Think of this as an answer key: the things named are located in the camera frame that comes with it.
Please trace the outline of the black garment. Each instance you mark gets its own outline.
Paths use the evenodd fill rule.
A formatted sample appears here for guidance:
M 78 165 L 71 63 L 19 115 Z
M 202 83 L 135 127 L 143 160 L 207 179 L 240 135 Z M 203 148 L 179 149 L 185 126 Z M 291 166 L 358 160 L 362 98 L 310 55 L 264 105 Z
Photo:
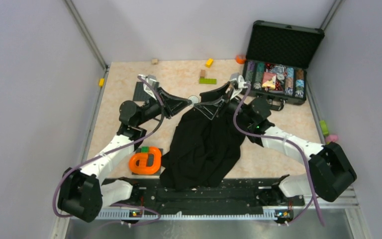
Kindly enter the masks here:
M 236 129 L 233 115 L 221 113 L 209 120 L 198 110 L 187 111 L 162 156 L 162 186 L 176 190 L 218 186 L 240 159 L 245 137 Z

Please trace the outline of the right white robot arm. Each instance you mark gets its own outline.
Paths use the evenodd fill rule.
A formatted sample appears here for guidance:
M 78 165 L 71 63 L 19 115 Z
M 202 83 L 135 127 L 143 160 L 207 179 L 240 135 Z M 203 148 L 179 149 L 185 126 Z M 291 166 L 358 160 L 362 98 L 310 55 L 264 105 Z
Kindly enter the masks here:
M 283 176 L 274 184 L 272 200 L 276 204 L 285 205 L 299 195 L 334 202 L 357 180 L 357 174 L 339 144 L 310 142 L 280 129 L 268 120 L 271 111 L 266 99 L 255 97 L 246 104 L 238 97 L 246 88 L 244 84 L 237 89 L 234 83 L 227 83 L 202 93 L 201 102 L 194 108 L 210 120 L 225 113 L 232 114 L 236 129 L 252 143 L 280 152 L 305 167 L 305 173 Z

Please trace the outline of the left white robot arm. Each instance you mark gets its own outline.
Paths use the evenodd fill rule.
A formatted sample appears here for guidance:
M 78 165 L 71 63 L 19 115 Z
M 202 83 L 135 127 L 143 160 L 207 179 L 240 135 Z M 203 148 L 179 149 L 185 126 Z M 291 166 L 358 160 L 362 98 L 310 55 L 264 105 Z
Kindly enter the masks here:
M 120 105 L 121 125 L 101 152 L 64 172 L 52 200 L 56 216 L 74 216 L 89 223 L 101 209 L 119 201 L 128 206 L 138 203 L 140 193 L 132 183 L 125 179 L 105 183 L 105 179 L 142 141 L 159 129 L 164 119 L 170 119 L 192 104 L 191 100 L 170 95 L 161 87 L 148 90 L 147 94 L 150 99 L 141 106 L 132 100 Z

